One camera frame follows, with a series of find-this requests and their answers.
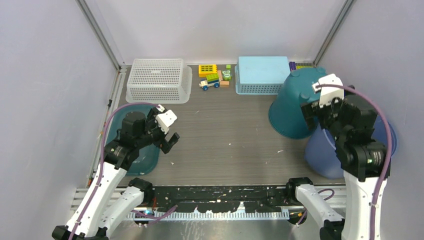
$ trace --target teal plastic tray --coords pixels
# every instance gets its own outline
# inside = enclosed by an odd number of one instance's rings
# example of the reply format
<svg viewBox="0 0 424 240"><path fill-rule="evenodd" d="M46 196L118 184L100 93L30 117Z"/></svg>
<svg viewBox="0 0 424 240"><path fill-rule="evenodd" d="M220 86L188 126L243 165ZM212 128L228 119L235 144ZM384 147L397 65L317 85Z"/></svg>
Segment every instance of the teal plastic tray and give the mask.
<svg viewBox="0 0 424 240"><path fill-rule="evenodd" d="M117 130L121 128L122 120L124 120L127 113L142 112L147 116L150 109L152 109L150 105L132 105L121 109L115 114L110 123L110 130L106 142L109 143L117 136ZM140 149L139 157L132 163L126 175L140 176L153 171L158 164L159 151L160 149L154 145Z"/></svg>

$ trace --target wooden block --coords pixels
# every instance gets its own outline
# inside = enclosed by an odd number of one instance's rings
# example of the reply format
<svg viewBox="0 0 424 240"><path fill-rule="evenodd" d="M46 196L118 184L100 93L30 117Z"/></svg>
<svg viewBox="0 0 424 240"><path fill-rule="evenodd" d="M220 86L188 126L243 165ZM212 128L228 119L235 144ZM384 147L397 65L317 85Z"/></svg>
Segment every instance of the wooden block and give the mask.
<svg viewBox="0 0 424 240"><path fill-rule="evenodd" d="M220 81L219 82L219 86L221 88L229 88L230 87L230 82L229 81Z"/></svg>
<svg viewBox="0 0 424 240"><path fill-rule="evenodd" d="M218 76L219 76L219 80L222 81L223 80L223 73L221 72L221 70L218 70Z"/></svg>

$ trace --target purple-blue bucket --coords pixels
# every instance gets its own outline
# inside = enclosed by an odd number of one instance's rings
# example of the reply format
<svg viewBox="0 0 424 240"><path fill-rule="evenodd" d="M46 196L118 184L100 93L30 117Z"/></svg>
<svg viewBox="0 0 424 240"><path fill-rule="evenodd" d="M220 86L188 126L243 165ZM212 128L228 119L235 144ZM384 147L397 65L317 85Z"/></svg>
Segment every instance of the purple-blue bucket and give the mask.
<svg viewBox="0 0 424 240"><path fill-rule="evenodd" d="M390 124L389 126L392 144L391 155L393 156L398 145L398 140L392 126ZM380 116L377 116L375 120L372 137L387 146L386 130ZM334 139L330 132L326 129L321 129L318 125L307 142L304 158L310 167L318 174L328 179L343 178L343 170L336 156L335 149Z"/></svg>

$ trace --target blue bucket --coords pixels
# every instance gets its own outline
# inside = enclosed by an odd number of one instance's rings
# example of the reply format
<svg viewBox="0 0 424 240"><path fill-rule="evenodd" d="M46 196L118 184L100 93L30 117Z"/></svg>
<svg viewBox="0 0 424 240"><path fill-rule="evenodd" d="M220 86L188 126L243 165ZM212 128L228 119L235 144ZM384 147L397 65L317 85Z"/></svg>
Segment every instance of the blue bucket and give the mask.
<svg viewBox="0 0 424 240"><path fill-rule="evenodd" d="M304 139L313 133L306 125L300 106L320 99L321 93L315 93L312 84L325 75L322 67L301 68L290 73L268 112L269 122L278 133L291 139Z"/></svg>
<svg viewBox="0 0 424 240"><path fill-rule="evenodd" d="M395 131L390 125L391 131L391 155L395 154L398 140ZM377 116L374 123L374 133L372 138L387 146L386 130L380 116ZM339 159L336 156L335 142L330 132L326 129L318 127L313 132L307 142L304 158L310 167L318 174L328 179L343 178L343 169Z"/></svg>
<svg viewBox="0 0 424 240"><path fill-rule="evenodd" d="M106 143L109 143L117 136L117 130L122 126L122 120L130 112L142 112L148 115L152 106L150 105L131 105L118 111L110 123L109 134L106 138ZM154 145L146 146L140 149L139 157L132 162L131 167L126 172L126 175L140 176L146 175L153 171L158 164L160 149Z"/></svg>

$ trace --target toy truck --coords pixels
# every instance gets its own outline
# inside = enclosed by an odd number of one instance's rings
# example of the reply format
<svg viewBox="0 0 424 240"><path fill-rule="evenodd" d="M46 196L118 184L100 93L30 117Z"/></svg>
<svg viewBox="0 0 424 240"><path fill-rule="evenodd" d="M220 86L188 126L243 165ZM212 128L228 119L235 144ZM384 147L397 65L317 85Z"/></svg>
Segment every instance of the toy truck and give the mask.
<svg viewBox="0 0 424 240"><path fill-rule="evenodd" d="M199 87L203 89L203 91L208 90L209 87L214 86L215 88L220 87L220 76L218 73L212 73L206 76L206 80L202 80L199 83Z"/></svg>

